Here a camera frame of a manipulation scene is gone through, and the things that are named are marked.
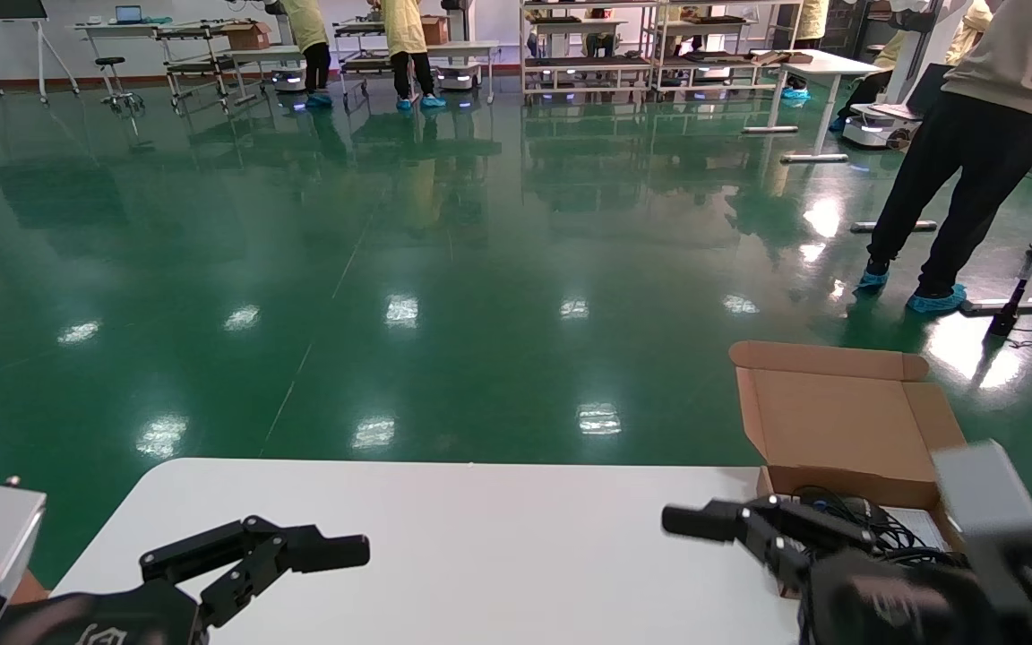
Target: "stool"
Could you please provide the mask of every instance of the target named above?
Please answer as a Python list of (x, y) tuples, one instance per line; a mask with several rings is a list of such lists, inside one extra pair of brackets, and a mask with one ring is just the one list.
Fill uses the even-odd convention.
[(102, 103), (109, 105), (112, 110), (122, 110), (122, 105), (130, 107), (130, 109), (138, 109), (144, 106), (144, 101), (139, 97), (138, 94), (132, 92), (127, 92), (122, 87), (122, 78), (119, 78), (119, 70), (115, 68), (115, 65), (119, 63), (126, 62), (126, 58), (123, 57), (106, 57), (106, 58), (95, 58), (94, 64), (102, 70), (102, 76), (105, 77), (105, 68), (110, 68), (110, 76), (114, 77), (114, 85), (118, 90), (110, 90), (109, 97), (102, 98)]

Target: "green epoxy floor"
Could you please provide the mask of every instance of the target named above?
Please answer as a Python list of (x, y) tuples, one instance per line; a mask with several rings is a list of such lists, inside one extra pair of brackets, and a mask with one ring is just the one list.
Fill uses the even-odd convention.
[[(0, 99), (0, 478), (51, 494), (46, 584), (164, 458), (756, 464), (743, 338), (921, 352), (1032, 489), (1032, 349), (983, 358), (988, 319), (902, 307), (933, 237), (852, 294), (847, 225), (900, 156), (777, 162), (819, 89), (776, 138), (740, 135), (769, 99), (409, 119), (388, 91), (178, 119), (148, 89), (136, 136), (98, 92)], [(1028, 180), (971, 295), (1007, 294), (1031, 240)]]

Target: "monitor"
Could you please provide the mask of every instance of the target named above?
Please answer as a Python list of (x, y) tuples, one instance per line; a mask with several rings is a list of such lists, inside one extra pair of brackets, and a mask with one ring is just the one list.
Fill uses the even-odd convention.
[(142, 22), (142, 8), (136, 4), (120, 5), (114, 8), (114, 12), (120, 24), (139, 24)]

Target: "cardboard box on cart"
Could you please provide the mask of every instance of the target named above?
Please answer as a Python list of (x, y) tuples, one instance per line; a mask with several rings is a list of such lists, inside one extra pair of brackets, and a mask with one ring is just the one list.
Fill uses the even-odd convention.
[(803, 344), (730, 348), (743, 431), (766, 465), (759, 495), (820, 485), (878, 506), (929, 511), (954, 548), (930, 453), (966, 445), (925, 358)]

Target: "black cable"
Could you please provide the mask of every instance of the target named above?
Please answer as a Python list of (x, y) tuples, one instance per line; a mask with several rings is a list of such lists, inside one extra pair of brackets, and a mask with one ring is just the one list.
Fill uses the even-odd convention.
[[(1023, 334), (1032, 334), (1032, 329), (1020, 329), (1020, 328), (1014, 327), (1014, 328), (1012, 328), (1010, 330), (1010, 333), (1012, 334), (1012, 333), (1014, 333), (1014, 331), (1021, 331), (1021, 333), (1023, 333)], [(1015, 342), (1014, 338), (1010, 338), (1008, 336), (1007, 336), (1007, 342), (1010, 343), (1010, 347), (1014, 348), (1014, 349), (1023, 349), (1023, 348), (1031, 348), (1032, 347), (1032, 342)]]

